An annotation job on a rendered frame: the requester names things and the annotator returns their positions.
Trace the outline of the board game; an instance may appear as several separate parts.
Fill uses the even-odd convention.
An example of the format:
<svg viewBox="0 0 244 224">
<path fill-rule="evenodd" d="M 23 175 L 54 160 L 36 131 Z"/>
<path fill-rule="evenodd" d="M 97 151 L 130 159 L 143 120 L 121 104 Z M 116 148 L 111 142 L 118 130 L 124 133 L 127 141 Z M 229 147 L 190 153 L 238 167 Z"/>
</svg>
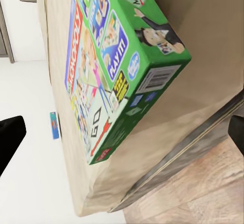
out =
<svg viewBox="0 0 244 224">
<path fill-rule="evenodd" d="M 71 0 L 65 86 L 88 165 L 109 159 L 191 60 L 155 0 Z"/>
<path fill-rule="evenodd" d="M 56 113 L 55 112 L 51 112 L 49 116 L 50 116 L 52 136 L 53 136 L 53 139 L 55 140 L 55 139 L 58 139 L 60 137 L 58 124 L 57 124 Z"/>
</svg>

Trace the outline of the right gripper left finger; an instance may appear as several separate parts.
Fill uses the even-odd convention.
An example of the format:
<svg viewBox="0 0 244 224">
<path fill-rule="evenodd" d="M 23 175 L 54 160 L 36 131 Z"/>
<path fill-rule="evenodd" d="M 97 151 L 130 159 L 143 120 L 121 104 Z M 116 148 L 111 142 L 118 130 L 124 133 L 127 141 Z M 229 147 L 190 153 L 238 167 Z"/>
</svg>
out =
<svg viewBox="0 0 244 224">
<path fill-rule="evenodd" d="M 25 136 L 21 115 L 0 121 L 0 177 Z"/>
</svg>

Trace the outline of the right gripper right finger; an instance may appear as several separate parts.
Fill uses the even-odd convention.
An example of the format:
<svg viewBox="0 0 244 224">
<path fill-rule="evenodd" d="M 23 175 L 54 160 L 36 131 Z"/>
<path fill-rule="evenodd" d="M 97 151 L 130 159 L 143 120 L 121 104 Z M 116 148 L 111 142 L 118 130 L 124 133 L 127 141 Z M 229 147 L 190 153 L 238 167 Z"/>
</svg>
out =
<svg viewBox="0 0 244 224">
<path fill-rule="evenodd" d="M 244 156 L 244 117 L 232 116 L 228 127 L 228 134 Z"/>
</svg>

